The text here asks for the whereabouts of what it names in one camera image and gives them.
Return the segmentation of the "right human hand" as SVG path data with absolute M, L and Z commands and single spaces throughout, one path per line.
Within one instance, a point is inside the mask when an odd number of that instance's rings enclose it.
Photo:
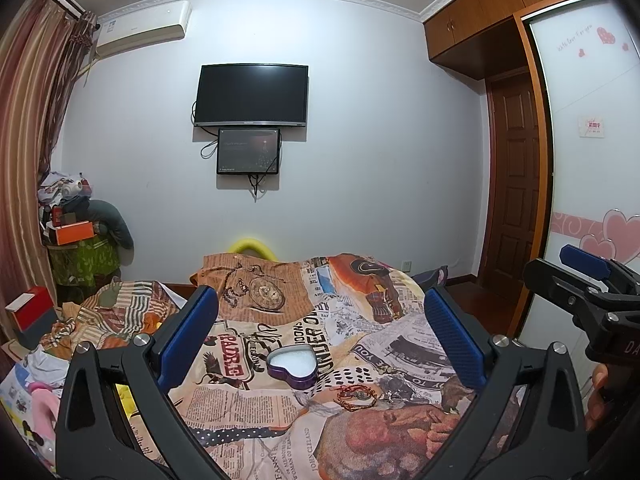
M 591 431 L 597 426 L 606 411 L 606 403 L 602 398 L 601 390 L 608 385 L 608 367 L 605 364 L 598 364 L 593 370 L 591 379 L 592 391 L 585 414 L 587 431 Z

